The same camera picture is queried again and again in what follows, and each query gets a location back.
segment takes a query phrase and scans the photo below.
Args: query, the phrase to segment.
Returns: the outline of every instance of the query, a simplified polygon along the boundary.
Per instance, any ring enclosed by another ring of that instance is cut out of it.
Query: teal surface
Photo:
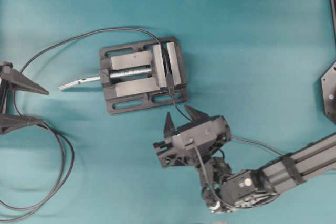
[[[176,36],[188,76],[188,104],[228,120],[233,134],[294,151],[336,131],[323,115],[320,77],[335,61],[329,0],[0,0],[0,59],[17,69],[55,42],[101,27],[142,26]],[[332,172],[271,205],[212,215],[191,167],[162,169],[152,147],[172,106],[108,115],[99,83],[84,92],[57,87],[95,75],[101,47],[148,39],[105,33],[51,51],[25,74],[50,96],[18,93],[26,114],[69,136],[74,172],[57,195],[24,223],[332,223]],[[258,168],[271,153],[231,142],[235,172]],[[58,172],[50,134],[35,127],[1,137],[0,198],[33,204]],[[0,213],[13,215],[3,209]]]

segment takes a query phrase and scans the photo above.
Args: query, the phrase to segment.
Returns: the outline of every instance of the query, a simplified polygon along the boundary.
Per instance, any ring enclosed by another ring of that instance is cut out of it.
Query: wire
[[[190,122],[192,121],[191,118],[189,118],[186,114],[184,114],[180,108],[177,106],[176,102],[175,102],[175,97],[173,95],[170,96],[172,98],[173,104],[175,106],[175,108],[177,109],[177,111],[187,120],[189,120]]]
[[[212,152],[212,153],[211,153],[211,156],[214,155],[216,151],[220,151],[220,153],[221,153],[222,156],[223,156],[223,159],[225,159],[225,154],[224,154],[223,150],[222,150],[220,147],[215,147],[215,148],[213,148],[213,149],[210,151],[210,152]]]
[[[48,125],[46,125],[46,127],[54,134],[56,140],[57,140],[57,143],[59,145],[59,148],[60,148],[60,151],[61,151],[61,167],[60,167],[60,171],[59,171],[59,174],[58,174],[58,177],[56,179],[56,182],[54,183],[54,186],[52,187],[50,193],[46,196],[46,198],[57,188],[61,178],[62,178],[62,175],[63,175],[63,172],[64,172],[64,166],[65,166],[65,149],[62,145],[62,142],[59,140],[57,134],[52,131]],[[32,206],[29,206],[29,207],[12,207],[6,203],[4,203],[2,200],[0,200],[0,205],[10,209],[10,210],[15,210],[15,211],[28,211],[28,210],[32,210],[34,209],[35,207],[39,206],[41,204],[41,202],[35,204],[35,205],[32,205]]]
[[[205,165],[204,165],[204,162],[203,162],[203,160],[202,160],[200,151],[199,151],[198,148],[197,148],[197,145],[196,145],[195,143],[193,143],[193,145],[194,145],[194,148],[195,148],[197,157],[198,157],[198,159],[199,159],[199,163],[201,164],[201,169],[202,169],[202,172],[203,172],[203,174],[204,174],[205,181],[207,182],[208,187],[209,187],[211,193],[212,193],[212,194],[214,195],[214,197],[216,198],[216,200],[218,200],[218,201],[222,202],[223,204],[225,204],[225,205],[227,205],[227,206],[229,206],[229,207],[231,207],[231,208],[234,208],[234,209],[249,209],[249,208],[255,208],[255,207],[259,207],[259,206],[262,206],[262,205],[269,204],[269,203],[273,202],[274,200],[276,200],[276,199],[279,197],[279,195],[276,195],[276,196],[270,196],[270,198],[272,198],[271,201],[263,202],[263,203],[261,203],[261,204],[259,204],[259,205],[254,205],[254,206],[250,206],[250,207],[236,207],[236,206],[233,206],[232,204],[226,202],[225,200],[221,199],[221,198],[217,195],[217,193],[216,193],[216,191],[215,191],[213,185],[210,184],[210,182],[209,182],[209,177],[208,177],[208,175],[207,175],[207,173],[206,173]]]
[[[24,66],[21,68],[21,73],[28,67],[29,64],[31,64],[36,58],[38,58],[39,56],[41,56],[42,54],[56,48],[56,47],[59,47],[59,46],[62,46],[66,43],[69,43],[71,41],[74,41],[74,40],[77,40],[77,39],[81,39],[81,38],[85,38],[85,37],[88,37],[88,36],[91,36],[91,35],[94,35],[94,34],[98,34],[98,33],[103,33],[103,32],[107,32],[107,31],[138,31],[140,33],[144,33],[144,34],[147,34],[149,36],[151,36],[154,40],[156,40],[156,42],[161,46],[161,42],[159,41],[159,39],[154,35],[152,34],[151,32],[149,31],[146,31],[146,30],[143,30],[143,29],[140,29],[140,28],[136,28],[136,27],[109,27],[109,28],[103,28],[103,29],[98,29],[98,30],[94,30],[94,31],[90,31],[88,33],[84,33],[84,34],[81,34],[81,35],[77,35],[77,36],[73,36],[69,39],[65,39],[57,44],[54,44],[44,50],[42,50],[41,52],[35,54],[33,57],[31,57],[27,62],[26,64],[24,64]]]
[[[237,141],[240,141],[240,142],[243,142],[243,143],[248,143],[248,144],[252,144],[252,145],[259,145],[265,149],[268,149],[272,152],[274,152],[275,154],[279,155],[279,156],[283,156],[284,153],[280,152],[280,151],[277,151],[276,149],[268,146],[267,144],[264,144],[260,141],[255,141],[255,140],[248,140],[248,139],[245,139],[245,138],[241,138],[241,137],[237,137],[237,136],[232,136],[231,139],[234,139],[234,140],[237,140]]]
[[[71,162],[70,162],[70,166],[68,168],[68,171],[66,173],[66,175],[64,176],[63,180],[58,184],[58,186],[55,188],[54,191],[52,191],[52,193],[50,193],[44,200],[42,200],[37,207],[35,207],[32,211],[24,214],[24,215],[21,215],[21,216],[18,216],[18,217],[15,217],[15,218],[12,218],[12,219],[1,219],[0,220],[0,223],[6,223],[6,222],[12,222],[12,221],[19,221],[19,220],[23,220],[23,219],[26,219],[28,218],[29,216],[31,216],[33,213],[35,213],[38,209],[40,209],[53,195],[55,195],[55,193],[58,192],[58,190],[64,185],[64,183],[67,181],[67,179],[69,178],[69,175],[74,167],[74,162],[75,162],[75,150],[72,146],[72,144],[70,143],[70,141],[65,137],[63,136],[62,134],[60,133],[57,133],[55,132],[52,128],[50,128],[50,130],[52,132],[54,132],[55,134],[59,135],[60,137],[62,137],[64,139],[64,141],[69,145],[70,147],[70,150],[71,150]]]

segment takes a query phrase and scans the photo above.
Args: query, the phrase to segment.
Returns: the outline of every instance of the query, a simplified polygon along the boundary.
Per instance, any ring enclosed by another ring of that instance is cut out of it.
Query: bolt
[[[246,180],[244,180],[244,184],[246,186],[251,186],[252,185],[252,180],[250,178],[247,178]]]
[[[121,71],[116,71],[116,72],[110,73],[110,78],[115,79],[115,78],[137,76],[139,74],[151,74],[151,73],[152,73],[152,69],[149,68],[149,67],[145,67],[145,68],[138,67],[138,68],[134,68],[134,69],[124,69],[124,70],[121,70]],[[100,80],[100,76],[82,78],[82,79],[78,79],[78,80],[72,81],[70,83],[64,84],[62,86],[59,86],[58,89],[59,90],[69,89],[69,88],[71,88],[75,85],[81,84],[81,83],[99,81],[99,80]]]

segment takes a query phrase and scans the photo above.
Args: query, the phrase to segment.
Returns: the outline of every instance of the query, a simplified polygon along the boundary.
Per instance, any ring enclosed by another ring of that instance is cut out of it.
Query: small metal plate
[[[321,78],[324,114],[336,123],[336,62]]]

